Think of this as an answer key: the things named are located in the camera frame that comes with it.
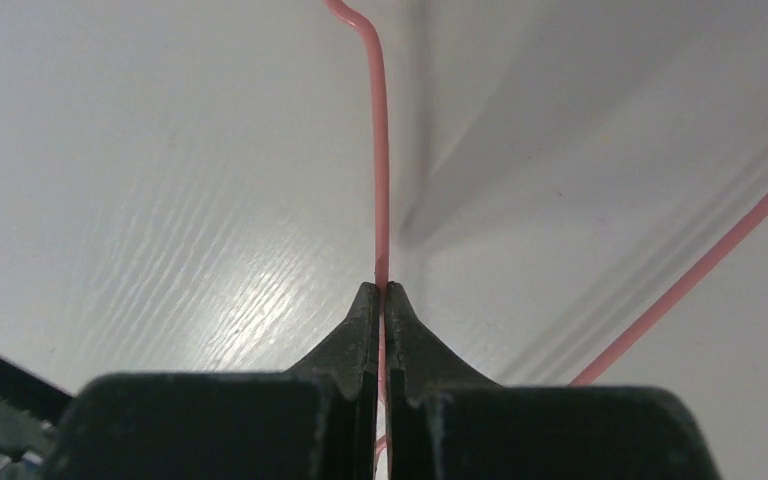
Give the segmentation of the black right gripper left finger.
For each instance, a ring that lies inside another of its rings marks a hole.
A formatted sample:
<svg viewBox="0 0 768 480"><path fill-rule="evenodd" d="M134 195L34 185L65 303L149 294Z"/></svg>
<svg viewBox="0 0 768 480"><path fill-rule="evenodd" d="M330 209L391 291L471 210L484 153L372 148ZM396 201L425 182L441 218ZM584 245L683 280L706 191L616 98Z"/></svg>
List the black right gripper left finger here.
<svg viewBox="0 0 768 480"><path fill-rule="evenodd" d="M370 479L380 291L280 372L118 373L73 399L46 479Z"/></svg>

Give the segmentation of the pink wire hanger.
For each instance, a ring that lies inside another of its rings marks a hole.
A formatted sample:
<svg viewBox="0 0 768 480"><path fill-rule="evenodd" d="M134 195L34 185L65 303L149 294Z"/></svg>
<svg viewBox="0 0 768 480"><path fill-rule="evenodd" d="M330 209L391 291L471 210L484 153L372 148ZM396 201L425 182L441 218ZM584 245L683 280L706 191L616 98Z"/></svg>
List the pink wire hanger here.
<svg viewBox="0 0 768 480"><path fill-rule="evenodd" d="M494 382L598 379L768 217L768 1L354 1L387 286Z"/></svg>

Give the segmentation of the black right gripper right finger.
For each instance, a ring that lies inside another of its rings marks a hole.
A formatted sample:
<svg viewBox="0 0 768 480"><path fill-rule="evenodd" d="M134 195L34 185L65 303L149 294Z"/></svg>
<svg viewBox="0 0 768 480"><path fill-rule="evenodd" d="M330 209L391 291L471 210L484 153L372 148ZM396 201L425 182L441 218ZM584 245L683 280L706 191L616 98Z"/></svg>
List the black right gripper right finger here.
<svg viewBox="0 0 768 480"><path fill-rule="evenodd" d="M387 286L394 479L716 479L693 415L650 386L506 387L455 354Z"/></svg>

